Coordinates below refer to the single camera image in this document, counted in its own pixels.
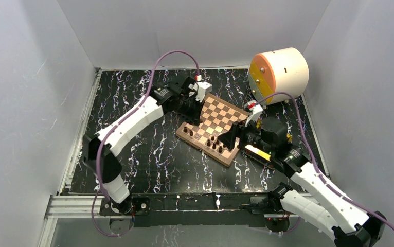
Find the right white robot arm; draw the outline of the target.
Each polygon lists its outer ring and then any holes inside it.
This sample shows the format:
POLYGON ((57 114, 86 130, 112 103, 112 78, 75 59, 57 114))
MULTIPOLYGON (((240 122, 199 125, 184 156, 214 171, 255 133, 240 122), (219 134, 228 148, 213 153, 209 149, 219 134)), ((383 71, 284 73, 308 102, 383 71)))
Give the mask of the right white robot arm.
POLYGON ((336 246, 374 246, 381 239, 383 215, 359 209, 344 200, 339 189, 330 189, 331 181, 320 178, 309 155, 291 143, 287 126, 278 118, 265 119, 260 125, 235 122, 217 140, 229 150, 239 148, 269 163, 314 198, 311 201, 290 185, 280 183, 266 198, 252 200, 246 209, 297 214, 329 236, 336 246))

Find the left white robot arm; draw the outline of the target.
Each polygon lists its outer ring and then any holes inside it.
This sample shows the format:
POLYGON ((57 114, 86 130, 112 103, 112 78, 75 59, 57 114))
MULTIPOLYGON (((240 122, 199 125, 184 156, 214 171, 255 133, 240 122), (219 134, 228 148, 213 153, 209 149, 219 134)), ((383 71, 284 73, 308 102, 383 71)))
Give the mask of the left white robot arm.
POLYGON ((194 126, 200 124, 204 98, 212 91, 208 82, 197 82, 191 77, 183 81, 151 88, 143 98, 114 123, 95 134, 85 134, 82 142, 82 162, 99 180, 103 194, 113 201, 113 208, 127 214, 133 206, 125 184, 118 155, 145 127, 173 112, 194 126))

